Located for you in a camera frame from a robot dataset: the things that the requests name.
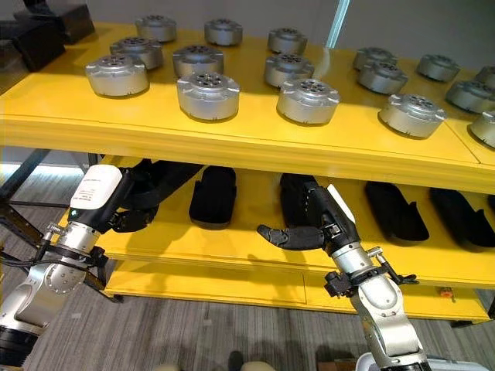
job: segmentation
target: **silver flange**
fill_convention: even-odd
[[[495,109],[495,89],[476,80],[454,83],[445,99],[463,110],[478,114]]]
[[[311,77],[314,70],[306,58],[297,54],[269,56],[265,62],[265,82],[280,87],[287,80]]]
[[[242,26],[229,19],[220,18],[204,24],[204,39],[208,43],[231,46],[242,41]]]
[[[276,53],[303,54],[308,38],[297,29],[284,27],[268,34],[268,48]]]
[[[447,82],[456,77],[460,68],[456,62],[447,56],[426,54],[419,61],[416,71],[430,79]]]
[[[340,101],[337,90],[314,79],[285,81],[280,88],[278,112],[303,124],[329,122]]]
[[[483,112],[468,129],[483,143],[495,148],[495,111]]]
[[[158,40],[167,43],[177,38],[177,24],[171,18],[163,15],[147,15],[136,19],[138,35],[145,39]]]
[[[145,64],[124,54],[104,56],[86,66],[86,76],[96,94],[123,97],[149,86]]]
[[[177,81],[179,106],[202,120],[222,120],[239,109],[239,85],[219,73],[193,73]]]
[[[160,67],[163,64],[162,44],[157,40],[143,37],[126,37],[110,45],[110,53],[127,54],[142,60],[147,70]]]
[[[394,94],[378,112],[378,117],[401,133],[427,138],[446,119],[446,113],[428,98],[414,94]]]
[[[172,61],[178,77],[192,73],[224,72],[224,54],[205,45],[191,45],[176,50]]]
[[[388,50],[382,48],[361,48],[357,50],[356,56],[354,57],[353,67],[356,70],[361,70],[365,64],[370,64],[372,62],[397,64],[397,57]]]
[[[480,72],[474,77],[474,80],[481,81],[495,89],[495,66],[485,66]]]
[[[394,94],[408,82],[408,77],[392,63],[374,62],[363,66],[357,82],[377,93]]]

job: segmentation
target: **black cable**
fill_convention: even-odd
[[[15,268],[20,268],[20,267],[34,267],[35,265],[40,265],[40,264],[60,264],[60,265],[65,265],[66,267],[69,268],[74,268],[78,269],[79,271],[84,271],[87,272],[90,268],[94,267],[94,265],[90,265],[86,268],[79,267],[77,265],[67,263],[65,261],[61,260],[39,260],[39,261],[32,261],[32,260],[9,260],[9,259],[0,259],[0,263],[8,266],[8,267],[15,267]]]
[[[13,260],[15,262],[20,262],[22,260],[20,259],[17,259],[16,257],[13,257],[12,255],[10,254],[7,254],[5,251],[0,251],[0,256],[5,258],[6,260]],[[16,268],[19,268],[20,270],[22,270],[24,273],[26,274],[29,274],[29,269],[27,269],[26,267],[16,267]]]

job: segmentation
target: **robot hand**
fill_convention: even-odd
[[[354,216],[333,185],[325,189],[312,176],[291,174],[284,174],[280,183],[289,228],[260,225],[258,232],[282,249],[326,251],[340,272],[326,275],[325,289],[331,296],[350,298],[381,370],[431,371],[398,287],[418,283],[415,275],[396,274],[380,247],[362,248]]]
[[[87,269],[104,265],[104,250],[95,246],[98,237],[109,229],[130,232],[146,227],[159,203],[201,167],[143,160],[134,168],[89,168],[70,200],[67,226],[51,223],[33,260],[2,261],[30,270],[2,303],[0,369],[21,367],[69,294],[83,282]],[[120,212],[120,207],[128,210]],[[54,234],[58,239],[52,245]]]

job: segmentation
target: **yellow shelf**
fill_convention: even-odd
[[[396,135],[377,119],[387,97],[356,83],[350,51],[307,48],[317,75],[342,97],[332,121],[322,127],[292,124],[277,114],[277,90],[262,80],[266,40],[252,37],[240,47],[222,48],[225,73],[241,85],[239,113],[229,121],[205,124],[179,109],[171,54],[202,43],[201,32],[181,30],[176,42],[164,46],[166,66],[149,73],[148,92],[131,99],[98,97],[84,66],[107,54],[115,40],[134,34],[132,25],[97,24],[96,34],[68,46],[3,94],[2,144],[495,192],[493,153],[478,155],[480,145],[452,129],[466,123],[464,116],[452,111],[427,140]],[[445,84],[415,74],[415,62],[399,65],[410,77],[404,92],[447,105]]]
[[[323,285],[321,275],[277,272],[269,268],[254,271],[213,267],[191,269],[183,264],[129,260],[119,263],[105,292],[354,313],[349,299],[331,298]],[[436,288],[407,286],[402,290],[405,310],[411,317],[488,320],[483,306],[470,289],[455,289],[455,303],[441,298]]]
[[[109,156],[107,163],[134,165],[138,160]],[[273,271],[317,272],[335,270],[333,261],[322,250],[284,251],[272,246],[256,233],[264,223],[283,227],[279,204],[280,175],[272,172],[236,170],[237,199],[232,223],[226,230],[203,230],[189,220],[193,186],[201,174],[191,179],[160,206],[155,220],[136,233],[103,235],[98,244],[116,260],[147,260],[197,267],[254,270],[266,267]],[[329,180],[319,178],[322,185]],[[495,249],[471,253],[459,247],[442,225],[426,188],[401,185],[405,198],[418,202],[418,209],[430,232],[429,240],[414,247],[399,247],[387,242],[379,230],[364,194],[363,181],[334,179],[333,184],[346,200],[357,220],[364,248],[382,246],[384,254],[400,274],[417,274],[422,284],[495,288]],[[464,192],[476,209],[484,208],[492,226],[495,214],[486,197]]]

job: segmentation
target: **black box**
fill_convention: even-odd
[[[0,21],[0,39],[12,41],[30,71],[41,70],[65,52],[62,38],[51,22]]]
[[[90,12],[82,5],[50,5],[42,2],[14,13],[14,18],[23,21],[35,19],[53,22],[66,44],[74,44],[94,32]]]
[[[29,74],[22,54],[11,40],[0,40],[0,94],[16,85]]]

